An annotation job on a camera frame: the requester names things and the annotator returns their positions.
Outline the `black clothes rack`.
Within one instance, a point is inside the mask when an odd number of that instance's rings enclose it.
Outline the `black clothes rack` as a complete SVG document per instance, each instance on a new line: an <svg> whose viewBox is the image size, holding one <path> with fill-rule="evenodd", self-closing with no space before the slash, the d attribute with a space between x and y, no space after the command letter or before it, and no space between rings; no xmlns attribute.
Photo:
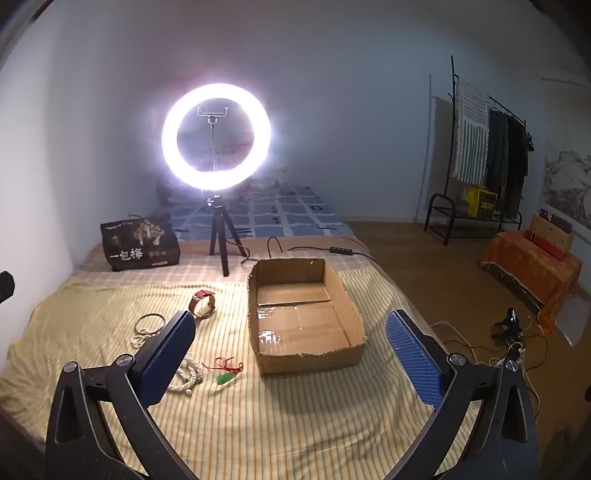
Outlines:
<svg viewBox="0 0 591 480"><path fill-rule="evenodd" d="M525 119L475 86L450 60L452 131L443 189L429 199L424 230L447 246L521 229L523 188L535 151Z"/></svg>

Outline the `blue patterned bed sheet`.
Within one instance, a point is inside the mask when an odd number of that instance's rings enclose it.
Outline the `blue patterned bed sheet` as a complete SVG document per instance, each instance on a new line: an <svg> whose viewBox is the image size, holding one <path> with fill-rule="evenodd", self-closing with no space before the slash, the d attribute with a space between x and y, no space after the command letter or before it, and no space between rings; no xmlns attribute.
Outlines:
<svg viewBox="0 0 591 480"><path fill-rule="evenodd" d="M351 236L352 229L308 186L252 191L224 201L238 236L245 238ZM171 198L167 213L181 241L211 238L212 213L204 199Z"/></svg>

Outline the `wall landscape painting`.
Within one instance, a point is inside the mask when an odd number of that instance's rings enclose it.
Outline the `wall landscape painting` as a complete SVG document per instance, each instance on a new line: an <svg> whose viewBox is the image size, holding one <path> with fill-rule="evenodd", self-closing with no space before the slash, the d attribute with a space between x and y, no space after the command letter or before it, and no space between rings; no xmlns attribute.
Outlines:
<svg viewBox="0 0 591 480"><path fill-rule="evenodd" d="M546 108L544 204L579 230L590 228L590 90L574 82L542 81Z"/></svg>

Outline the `yellow striped blanket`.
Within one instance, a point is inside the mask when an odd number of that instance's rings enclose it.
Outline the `yellow striped blanket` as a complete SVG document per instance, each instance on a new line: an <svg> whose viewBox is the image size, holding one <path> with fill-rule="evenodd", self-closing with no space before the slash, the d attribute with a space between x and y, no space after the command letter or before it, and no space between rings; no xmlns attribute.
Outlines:
<svg viewBox="0 0 591 480"><path fill-rule="evenodd" d="M339 275L365 321L368 341L355 367L262 377L249 344L245 283L217 283L214 318L201 323L194 359L218 356L243 371L217 386L212 372L191 394L167 393L151 409L179 456L203 479L381 479L431 414L385 335L387 315L414 312L404 293L374 268ZM2 407L35 439L46 435L63 365L112 362L131 348L135 321L170 317L190 285L98 286L71 280L33 311L1 374Z"/></svg>

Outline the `open cardboard box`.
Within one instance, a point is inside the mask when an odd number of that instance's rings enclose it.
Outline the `open cardboard box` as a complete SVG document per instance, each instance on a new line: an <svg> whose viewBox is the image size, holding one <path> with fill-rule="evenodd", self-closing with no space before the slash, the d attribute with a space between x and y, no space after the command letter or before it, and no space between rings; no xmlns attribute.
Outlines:
<svg viewBox="0 0 591 480"><path fill-rule="evenodd" d="M247 293L249 341L260 375L329 371L362 361L363 317L327 260L260 260L247 278Z"/></svg>

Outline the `thin dark bangle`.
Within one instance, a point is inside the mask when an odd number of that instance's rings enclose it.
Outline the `thin dark bangle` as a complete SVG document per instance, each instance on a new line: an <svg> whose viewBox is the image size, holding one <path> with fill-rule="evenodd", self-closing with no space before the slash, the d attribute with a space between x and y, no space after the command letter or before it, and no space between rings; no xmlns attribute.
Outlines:
<svg viewBox="0 0 591 480"><path fill-rule="evenodd" d="M134 334L138 336L157 335L165 326L166 320L159 313L147 313L141 315L134 323Z"/></svg>

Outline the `black clamp on floor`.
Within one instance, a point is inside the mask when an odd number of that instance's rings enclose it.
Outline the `black clamp on floor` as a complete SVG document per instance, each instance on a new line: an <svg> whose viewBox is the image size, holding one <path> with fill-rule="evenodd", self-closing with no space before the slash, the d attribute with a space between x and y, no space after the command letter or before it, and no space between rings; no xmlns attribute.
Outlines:
<svg viewBox="0 0 591 480"><path fill-rule="evenodd" d="M505 318L493 324L491 339L498 345L511 345L521 339L523 328L513 307L507 309Z"/></svg>

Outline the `dark hanging clothes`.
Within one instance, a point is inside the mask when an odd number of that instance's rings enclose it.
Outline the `dark hanging clothes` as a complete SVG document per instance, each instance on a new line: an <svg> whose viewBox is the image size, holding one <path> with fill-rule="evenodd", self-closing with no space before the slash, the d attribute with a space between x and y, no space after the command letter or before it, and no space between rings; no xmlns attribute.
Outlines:
<svg viewBox="0 0 591 480"><path fill-rule="evenodd" d="M497 210L513 219L518 217L532 150L531 137L522 122L502 111L490 111L485 186L497 195Z"/></svg>

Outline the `white striped hanging towel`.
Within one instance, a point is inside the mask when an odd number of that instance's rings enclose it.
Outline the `white striped hanging towel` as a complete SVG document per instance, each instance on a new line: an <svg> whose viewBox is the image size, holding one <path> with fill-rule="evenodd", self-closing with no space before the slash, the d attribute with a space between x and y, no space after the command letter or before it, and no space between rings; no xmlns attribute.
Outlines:
<svg viewBox="0 0 591 480"><path fill-rule="evenodd" d="M455 77L455 147L452 176L483 186L490 133L489 96L460 76Z"/></svg>

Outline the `black printed snack bag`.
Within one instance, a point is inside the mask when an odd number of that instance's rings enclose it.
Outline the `black printed snack bag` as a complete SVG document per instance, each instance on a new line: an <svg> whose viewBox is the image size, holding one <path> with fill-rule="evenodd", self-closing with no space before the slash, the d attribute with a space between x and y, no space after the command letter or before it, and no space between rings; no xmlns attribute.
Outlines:
<svg viewBox="0 0 591 480"><path fill-rule="evenodd" d="M180 247L169 214L100 225L105 258L115 272L177 265Z"/></svg>

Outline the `yellow black box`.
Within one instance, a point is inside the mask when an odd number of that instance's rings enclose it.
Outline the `yellow black box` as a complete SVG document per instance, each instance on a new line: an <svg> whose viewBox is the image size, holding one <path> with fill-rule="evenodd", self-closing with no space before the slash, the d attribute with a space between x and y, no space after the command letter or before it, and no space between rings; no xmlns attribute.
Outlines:
<svg viewBox="0 0 591 480"><path fill-rule="evenodd" d="M467 214L470 217L482 220L493 218L497 204L496 193L485 188L468 185L465 188L464 200L467 204Z"/></svg>

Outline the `red strap wristwatch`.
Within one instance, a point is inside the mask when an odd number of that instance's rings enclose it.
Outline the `red strap wristwatch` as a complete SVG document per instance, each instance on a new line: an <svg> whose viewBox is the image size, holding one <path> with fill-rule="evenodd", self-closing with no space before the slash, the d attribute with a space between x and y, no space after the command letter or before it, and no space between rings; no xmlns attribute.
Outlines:
<svg viewBox="0 0 591 480"><path fill-rule="evenodd" d="M211 317L215 311L215 294L209 290L198 290L190 301L187 310L196 320L204 320Z"/></svg>

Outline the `black tripod stand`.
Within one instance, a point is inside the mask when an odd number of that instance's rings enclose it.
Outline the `black tripod stand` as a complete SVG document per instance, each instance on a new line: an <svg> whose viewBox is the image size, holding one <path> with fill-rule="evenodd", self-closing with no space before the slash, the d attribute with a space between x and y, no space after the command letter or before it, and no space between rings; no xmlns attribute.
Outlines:
<svg viewBox="0 0 591 480"><path fill-rule="evenodd" d="M229 216L228 209L219 195L213 195L207 200L211 209L211 240L209 240L208 253L214 255L218 252L221 259L222 275L229 276L228 244L238 247L243 258L247 257L245 246L238 237L238 231Z"/></svg>

